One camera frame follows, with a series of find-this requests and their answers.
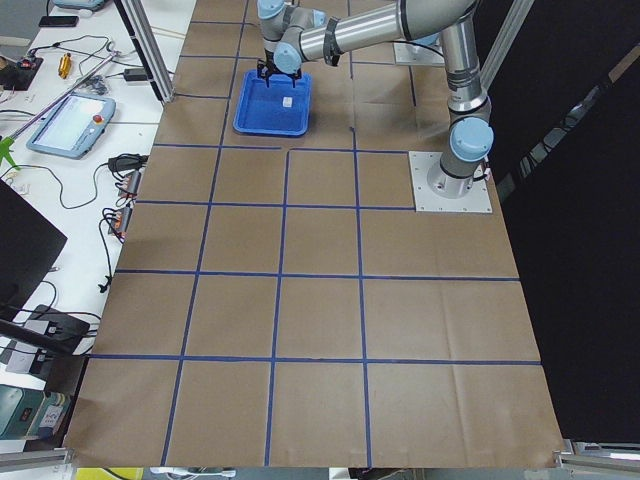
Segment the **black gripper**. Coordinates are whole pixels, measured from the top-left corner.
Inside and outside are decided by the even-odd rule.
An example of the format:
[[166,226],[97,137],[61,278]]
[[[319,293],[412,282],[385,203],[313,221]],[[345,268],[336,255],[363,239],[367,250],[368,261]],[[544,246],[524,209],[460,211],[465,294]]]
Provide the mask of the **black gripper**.
[[296,87],[296,82],[302,78],[302,71],[297,70],[295,73],[285,73],[281,71],[272,60],[258,59],[256,64],[257,78],[262,80],[265,87],[270,87],[270,77],[273,75],[285,75],[291,79],[292,87]]

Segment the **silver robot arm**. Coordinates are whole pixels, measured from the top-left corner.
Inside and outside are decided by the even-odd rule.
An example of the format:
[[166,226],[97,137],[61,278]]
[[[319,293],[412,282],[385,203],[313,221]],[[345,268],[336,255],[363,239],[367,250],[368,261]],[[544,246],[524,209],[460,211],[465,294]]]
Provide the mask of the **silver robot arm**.
[[382,43],[441,56],[449,88],[449,140],[427,181],[435,194],[459,199],[478,181],[475,172],[494,142],[491,102],[476,50],[476,8],[476,2],[467,0],[399,0],[336,18],[290,1],[260,1],[265,58],[257,65],[258,75],[264,80],[274,74],[298,79],[306,62],[337,66],[342,55]]

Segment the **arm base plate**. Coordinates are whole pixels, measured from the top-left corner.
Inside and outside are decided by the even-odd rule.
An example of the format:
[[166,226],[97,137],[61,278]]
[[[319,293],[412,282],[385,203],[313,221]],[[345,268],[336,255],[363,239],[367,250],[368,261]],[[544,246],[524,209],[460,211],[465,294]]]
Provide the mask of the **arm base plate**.
[[471,177],[448,176],[440,165],[441,152],[409,151],[415,210],[437,214],[491,214],[488,181],[478,166]]
[[395,63],[408,66],[429,66],[441,68],[445,65],[442,48],[438,44],[413,45],[393,43]]

